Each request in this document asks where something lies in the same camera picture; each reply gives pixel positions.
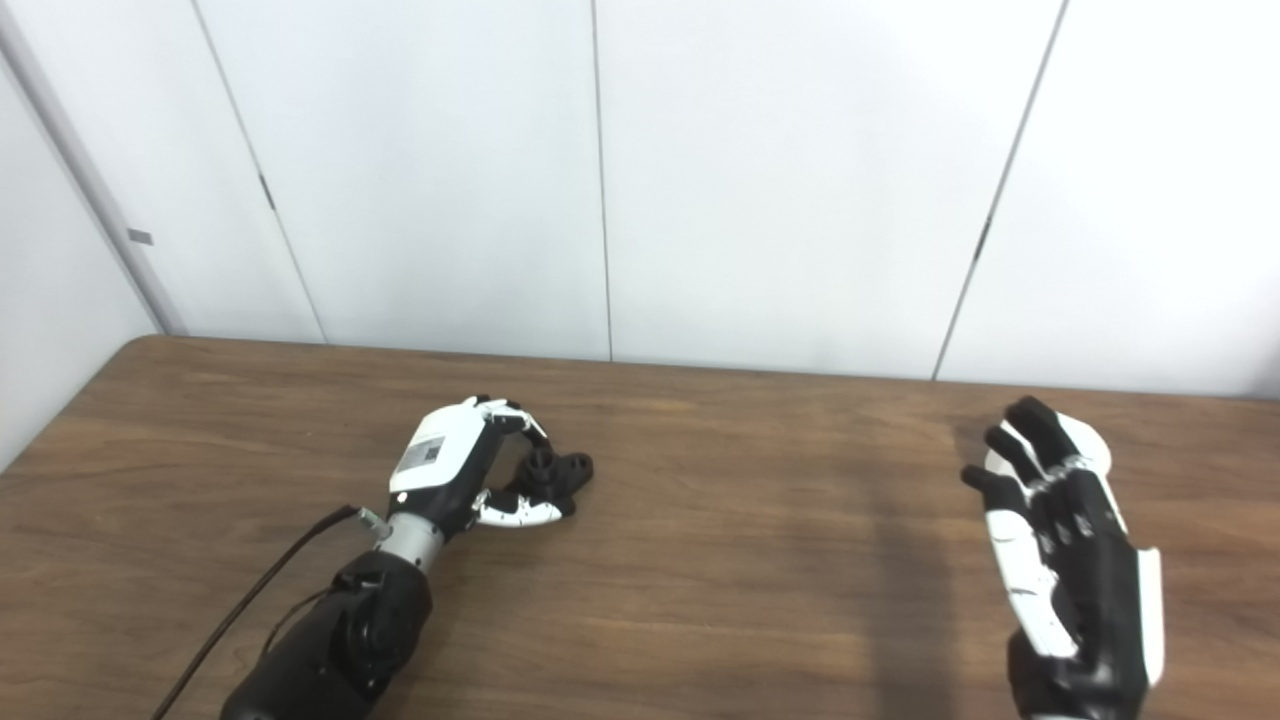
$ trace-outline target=door hinge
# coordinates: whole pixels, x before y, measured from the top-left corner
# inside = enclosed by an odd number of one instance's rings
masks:
[[[271,210],[275,210],[275,200],[271,199],[271,188],[266,187],[266,178],[262,177],[262,173],[257,174],[257,182],[262,183],[262,192],[266,193],[266,204],[271,206]]]
[[[128,231],[128,237],[133,242],[137,242],[140,245],[155,245],[155,241],[151,240],[151,233],[136,228],[124,228],[124,229]]]

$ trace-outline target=black plastic part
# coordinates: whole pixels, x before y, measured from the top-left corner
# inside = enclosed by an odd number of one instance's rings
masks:
[[[1084,638],[1080,637],[1080,614],[1075,610],[1075,602],[1068,587],[1062,583],[1053,587],[1053,594],[1050,596],[1048,602],[1053,607],[1057,620],[1062,623],[1062,628],[1071,635],[1071,641],[1076,646],[1084,642]]]
[[[216,628],[214,628],[214,632],[210,633],[209,638],[205,641],[205,644],[202,644],[200,650],[196,651],[196,656],[191,659],[191,662],[187,665],[187,669],[182,671],[182,675],[178,678],[178,682],[173,684],[173,688],[169,689],[169,693],[165,694],[164,700],[160,701],[160,705],[156,706],[155,712],[151,714],[151,720],[161,720],[165,716],[165,714],[169,712],[169,708],[173,707],[174,701],[177,701],[178,696],[182,694],[183,688],[186,688],[187,683],[191,682],[191,678],[196,674],[196,670],[200,669],[200,665],[205,661],[206,657],[209,657],[209,653],[214,650],[214,646],[218,644],[218,641],[221,639],[221,637],[227,633],[227,629],[232,626],[232,623],[234,623],[236,619],[241,616],[241,612],[243,612],[244,609],[248,607],[248,603],[253,602],[253,598],[257,597],[257,593],[262,592],[262,588],[265,588],[266,584],[271,582],[271,578],[274,578],[276,573],[279,573],[280,569],[284,568],[289,562],[289,560],[298,553],[300,550],[302,550],[303,546],[311,542],[312,538],[328,530],[329,528],[337,525],[338,523],[346,520],[347,518],[356,515],[356,512],[357,510],[351,505],[343,505],[342,507],[334,510],[333,512],[317,520],[315,525],[311,525],[311,529],[302,533],[302,537],[293,541],[293,544],[291,544],[289,548],[285,550],[284,553],[280,555],[280,557],[270,568],[266,569],[266,573],[262,573],[262,577],[259,578],[257,582],[253,583],[253,587],[251,587],[248,592],[244,593],[244,597],[242,597],[241,601],[237,602],[234,607],[232,607],[232,611],[227,614],[227,618],[223,618],[223,621],[219,623]]]
[[[550,447],[535,447],[504,489],[527,496],[535,505],[550,502],[568,518],[577,511],[573,493],[582,489],[594,474],[595,464],[585,452],[557,455]]]
[[[1018,438],[1009,434],[1005,428],[1000,425],[987,428],[987,434],[983,439],[987,441],[988,447],[996,451],[996,455],[1000,455],[1014,466],[1018,478],[1024,483],[1043,479],[1043,474],[1036,468],[1036,462],[1027,455],[1027,447]]]
[[[1057,421],[1057,413],[1029,395],[1006,407],[1005,419],[1032,443],[1042,468],[1059,465],[1079,452]]]
[[[964,470],[960,470],[960,479],[982,493],[982,505],[987,512],[1012,510],[1030,521],[1027,496],[1023,493],[1023,484],[1016,479],[977,465],[965,465]]]
[[[493,491],[489,493],[488,500],[485,500],[485,505],[499,512],[513,515],[520,510],[520,495],[504,489]]]
[[[232,692],[221,720],[364,719],[413,656],[430,614],[417,568],[361,555]]]
[[[1092,585],[1079,591],[1070,583],[1074,633],[1080,652],[1073,659],[1036,655],[1025,633],[1009,639],[1009,682],[1014,703],[1023,717],[1055,715],[1087,720],[1137,720],[1151,684],[1142,648],[1142,609],[1137,585],[1137,552],[1115,538],[1102,546],[1071,547],[1061,553],[1088,553],[1088,564],[1076,557],[1070,570],[1089,573]],[[1096,559],[1107,560],[1098,564]],[[1055,607],[1059,598],[1055,593]]]
[[[1124,537],[1124,528],[1120,527],[1120,519],[1111,507],[1111,498],[1102,489],[1102,482],[1096,474],[1089,470],[1071,470],[1066,480],[1076,523],[1084,519],[1094,533]]]

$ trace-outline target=silver wrist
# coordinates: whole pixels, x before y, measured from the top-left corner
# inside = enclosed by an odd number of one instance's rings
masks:
[[[397,512],[387,521],[389,533],[374,546],[416,566],[422,574],[444,547],[444,533],[431,521],[411,512]]]

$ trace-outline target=white wall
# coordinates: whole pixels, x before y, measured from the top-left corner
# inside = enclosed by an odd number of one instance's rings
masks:
[[[0,36],[172,332],[323,341],[189,3],[0,0]]]
[[[1071,0],[940,379],[1280,396],[1277,32]]]
[[[614,357],[927,378],[1057,0],[598,0]]]
[[[332,342],[608,357],[589,0],[200,8]]]
[[[0,470],[122,345],[152,332],[0,58]]]

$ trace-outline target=small black object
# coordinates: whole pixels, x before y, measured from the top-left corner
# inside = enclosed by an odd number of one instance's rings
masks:
[[[585,452],[558,455],[549,446],[535,447],[525,456],[507,492],[526,495],[536,505],[550,502],[568,518],[577,511],[573,493],[582,489],[595,474],[595,464]]]

